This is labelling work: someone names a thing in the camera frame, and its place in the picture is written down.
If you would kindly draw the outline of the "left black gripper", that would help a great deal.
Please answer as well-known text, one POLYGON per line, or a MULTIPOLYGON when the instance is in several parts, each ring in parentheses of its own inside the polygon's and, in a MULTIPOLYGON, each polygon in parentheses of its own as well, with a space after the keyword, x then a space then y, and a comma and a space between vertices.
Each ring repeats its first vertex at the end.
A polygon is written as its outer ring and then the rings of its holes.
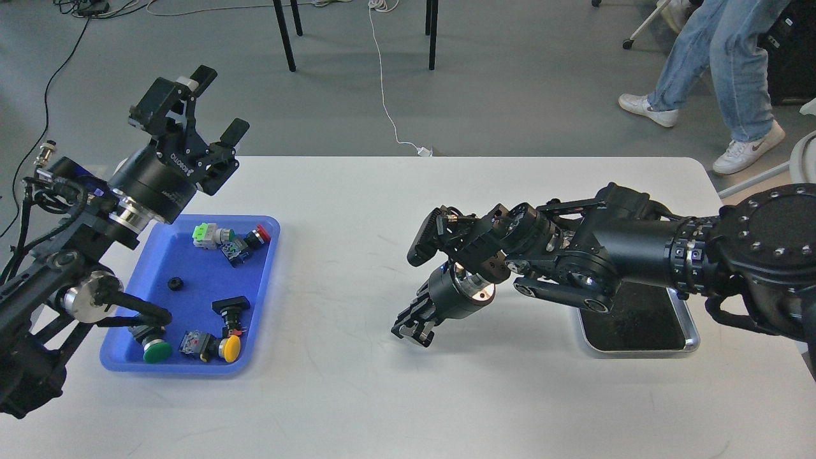
POLYGON ((239 167, 236 146, 250 124, 236 117, 216 142, 207 145, 196 132, 196 99, 217 72, 200 65, 175 81, 156 78, 129 110, 129 124, 151 140, 131 155, 110 179, 110 188, 127 197, 157 221, 172 223, 198 193, 213 196, 239 167), (180 134, 181 146, 160 140, 180 134))

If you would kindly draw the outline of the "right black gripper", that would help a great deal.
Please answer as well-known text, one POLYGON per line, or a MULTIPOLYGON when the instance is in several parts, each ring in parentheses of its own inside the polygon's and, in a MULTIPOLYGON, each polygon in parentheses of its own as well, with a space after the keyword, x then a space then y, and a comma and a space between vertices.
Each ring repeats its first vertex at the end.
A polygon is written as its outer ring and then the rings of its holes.
POLYGON ((438 319, 463 319, 492 302, 496 285, 454 261, 436 268, 426 282, 429 300, 414 300, 397 314, 391 333, 428 347, 438 319))

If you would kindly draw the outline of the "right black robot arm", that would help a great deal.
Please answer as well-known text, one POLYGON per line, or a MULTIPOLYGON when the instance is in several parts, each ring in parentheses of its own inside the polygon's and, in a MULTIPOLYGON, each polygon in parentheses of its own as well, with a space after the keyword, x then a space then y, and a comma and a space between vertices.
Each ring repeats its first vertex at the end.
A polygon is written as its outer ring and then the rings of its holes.
POLYGON ((793 183, 680 217, 649 194, 610 183, 591 200, 496 205, 478 217, 433 209, 406 259, 436 268, 391 333, 430 346, 434 326, 492 302, 515 274, 519 293, 609 313, 623 282, 704 296, 717 323, 807 345, 814 361, 814 184, 793 183))

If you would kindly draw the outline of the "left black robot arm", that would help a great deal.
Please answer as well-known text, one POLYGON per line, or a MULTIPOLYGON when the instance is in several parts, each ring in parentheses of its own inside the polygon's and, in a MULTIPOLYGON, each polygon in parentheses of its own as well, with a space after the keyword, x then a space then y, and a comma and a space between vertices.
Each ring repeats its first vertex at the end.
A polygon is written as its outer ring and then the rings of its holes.
POLYGON ((218 142, 196 132, 198 98, 217 76, 158 78, 130 108, 150 142, 101 180, 64 157, 47 166, 41 146, 24 179, 20 235, 2 273, 2 411, 24 418, 62 395, 66 365, 93 326, 164 326, 169 311, 123 291, 100 263, 108 248, 139 244, 151 221, 171 224, 196 192, 215 194, 239 164, 248 122, 235 119, 218 142))

